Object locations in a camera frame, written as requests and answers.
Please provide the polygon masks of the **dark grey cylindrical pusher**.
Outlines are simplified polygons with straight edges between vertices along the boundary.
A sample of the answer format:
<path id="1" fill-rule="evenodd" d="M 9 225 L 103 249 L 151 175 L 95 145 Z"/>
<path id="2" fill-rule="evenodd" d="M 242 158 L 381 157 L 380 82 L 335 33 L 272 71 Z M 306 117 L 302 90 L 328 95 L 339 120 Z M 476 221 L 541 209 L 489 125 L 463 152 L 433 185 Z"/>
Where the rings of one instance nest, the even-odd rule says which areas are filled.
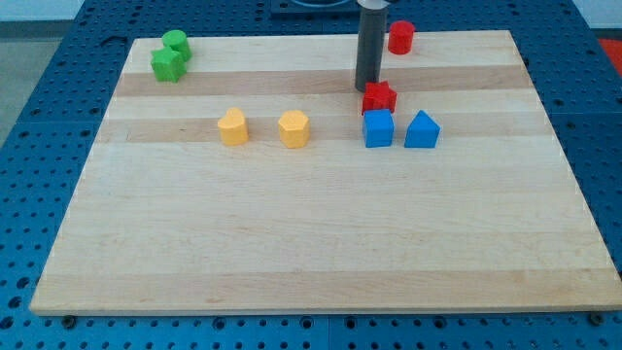
<path id="1" fill-rule="evenodd" d="M 355 87 L 365 92 L 367 83 L 377 83 L 379 80 L 388 4 L 360 3 L 360 6 Z"/>

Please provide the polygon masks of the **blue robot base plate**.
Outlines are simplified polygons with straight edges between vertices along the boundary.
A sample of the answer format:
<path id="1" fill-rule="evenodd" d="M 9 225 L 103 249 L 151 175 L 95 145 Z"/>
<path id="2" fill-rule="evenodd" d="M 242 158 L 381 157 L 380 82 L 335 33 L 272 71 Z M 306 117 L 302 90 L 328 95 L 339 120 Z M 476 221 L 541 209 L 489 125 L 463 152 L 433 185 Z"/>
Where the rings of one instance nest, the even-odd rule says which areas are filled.
<path id="1" fill-rule="evenodd" d="M 273 18 L 326 18 L 359 12 L 355 0 L 269 0 L 268 7 Z"/>

